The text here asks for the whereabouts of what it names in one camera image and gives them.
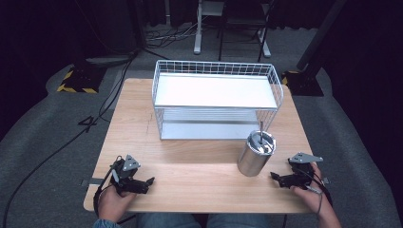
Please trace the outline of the black stand with striped base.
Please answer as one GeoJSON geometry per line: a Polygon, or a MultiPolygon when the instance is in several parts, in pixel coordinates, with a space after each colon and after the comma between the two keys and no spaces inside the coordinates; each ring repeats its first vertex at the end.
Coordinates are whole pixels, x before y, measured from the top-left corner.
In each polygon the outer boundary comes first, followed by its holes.
{"type": "Polygon", "coordinates": [[[297,71],[288,70],[282,73],[282,81],[294,96],[323,96],[317,81],[317,74],[330,54],[330,38],[328,32],[342,11],[347,0],[336,0],[321,23],[317,34],[306,48],[297,63],[297,71]]]}

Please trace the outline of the grey tape strip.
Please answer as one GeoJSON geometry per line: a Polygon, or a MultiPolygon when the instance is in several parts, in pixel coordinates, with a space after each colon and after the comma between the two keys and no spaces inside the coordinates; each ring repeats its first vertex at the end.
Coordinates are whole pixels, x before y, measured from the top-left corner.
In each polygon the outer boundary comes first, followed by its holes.
{"type": "Polygon", "coordinates": [[[94,178],[91,178],[89,180],[82,179],[80,181],[80,186],[90,186],[91,184],[100,185],[102,182],[103,182],[102,179],[94,179],[94,178]]]}

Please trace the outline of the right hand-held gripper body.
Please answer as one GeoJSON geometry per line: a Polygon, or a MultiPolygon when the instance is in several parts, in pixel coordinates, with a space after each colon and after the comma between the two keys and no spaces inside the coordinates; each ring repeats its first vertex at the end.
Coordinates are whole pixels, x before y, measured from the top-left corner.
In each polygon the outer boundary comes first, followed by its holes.
{"type": "Polygon", "coordinates": [[[291,165],[293,174],[286,181],[286,187],[298,186],[302,189],[306,189],[314,179],[314,168],[312,162],[322,162],[322,157],[298,152],[292,158],[288,159],[291,165]]]}

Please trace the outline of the stainless steel cup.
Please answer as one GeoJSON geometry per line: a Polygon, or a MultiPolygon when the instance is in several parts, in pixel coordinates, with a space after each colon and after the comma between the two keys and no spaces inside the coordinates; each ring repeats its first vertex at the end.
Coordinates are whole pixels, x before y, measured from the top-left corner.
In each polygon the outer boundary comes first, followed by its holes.
{"type": "Polygon", "coordinates": [[[246,177],[255,177],[274,155],[276,139],[263,131],[263,144],[259,144],[259,130],[252,131],[238,158],[238,169],[246,177]]]}

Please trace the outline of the person's left hand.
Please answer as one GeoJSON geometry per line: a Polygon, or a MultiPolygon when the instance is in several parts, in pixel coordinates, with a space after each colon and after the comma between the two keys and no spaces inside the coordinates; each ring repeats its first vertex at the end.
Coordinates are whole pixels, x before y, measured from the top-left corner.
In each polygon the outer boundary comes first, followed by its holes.
{"type": "Polygon", "coordinates": [[[98,218],[118,222],[136,197],[130,192],[119,194],[114,185],[108,186],[99,199],[98,218]]]}

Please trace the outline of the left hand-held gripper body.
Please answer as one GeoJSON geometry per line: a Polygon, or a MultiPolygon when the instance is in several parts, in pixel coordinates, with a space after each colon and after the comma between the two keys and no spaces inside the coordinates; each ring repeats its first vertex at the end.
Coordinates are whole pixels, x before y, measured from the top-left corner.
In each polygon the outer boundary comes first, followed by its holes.
{"type": "Polygon", "coordinates": [[[133,179],[140,167],[140,164],[131,155],[127,155],[125,158],[119,156],[112,164],[110,182],[115,186],[119,194],[123,192],[134,193],[136,187],[141,187],[140,180],[133,179]]]}

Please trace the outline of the black metal frame stand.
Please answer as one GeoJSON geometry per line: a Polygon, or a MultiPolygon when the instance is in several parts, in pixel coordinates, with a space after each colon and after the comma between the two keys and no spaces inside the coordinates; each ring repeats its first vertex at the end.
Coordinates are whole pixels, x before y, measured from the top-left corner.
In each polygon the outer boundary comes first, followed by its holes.
{"type": "Polygon", "coordinates": [[[257,42],[259,44],[258,61],[264,55],[267,46],[267,29],[269,29],[270,14],[278,0],[224,0],[218,37],[220,38],[219,60],[221,60],[225,43],[240,43],[245,45],[257,42]],[[240,32],[250,35],[248,40],[226,40],[227,31],[240,32]]]}

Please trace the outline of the person's right hand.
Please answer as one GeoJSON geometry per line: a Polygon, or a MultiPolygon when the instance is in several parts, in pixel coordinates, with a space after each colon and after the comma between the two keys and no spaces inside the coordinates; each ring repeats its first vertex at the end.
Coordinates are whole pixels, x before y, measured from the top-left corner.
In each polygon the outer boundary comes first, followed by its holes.
{"type": "Polygon", "coordinates": [[[299,196],[314,213],[318,214],[322,204],[329,206],[332,205],[328,201],[326,194],[322,190],[323,184],[321,181],[320,170],[314,162],[312,162],[312,166],[314,168],[315,174],[314,179],[310,184],[310,188],[304,190],[300,187],[292,186],[291,191],[299,196]]]}

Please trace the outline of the black yellow striped stand base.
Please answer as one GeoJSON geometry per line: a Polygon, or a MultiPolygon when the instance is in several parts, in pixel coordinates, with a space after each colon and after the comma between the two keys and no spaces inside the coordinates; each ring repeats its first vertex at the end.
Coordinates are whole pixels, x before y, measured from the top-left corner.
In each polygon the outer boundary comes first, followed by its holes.
{"type": "Polygon", "coordinates": [[[57,88],[58,92],[83,92],[95,94],[99,92],[100,85],[106,74],[105,67],[90,67],[81,69],[72,66],[57,88]]]}

